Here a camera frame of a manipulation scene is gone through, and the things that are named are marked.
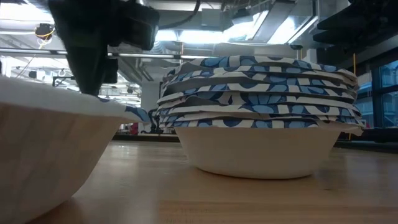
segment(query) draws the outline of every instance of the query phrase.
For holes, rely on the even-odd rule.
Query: table surface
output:
[[[190,167],[179,143],[111,142],[38,223],[398,223],[398,156],[333,149],[312,176],[251,180]]]

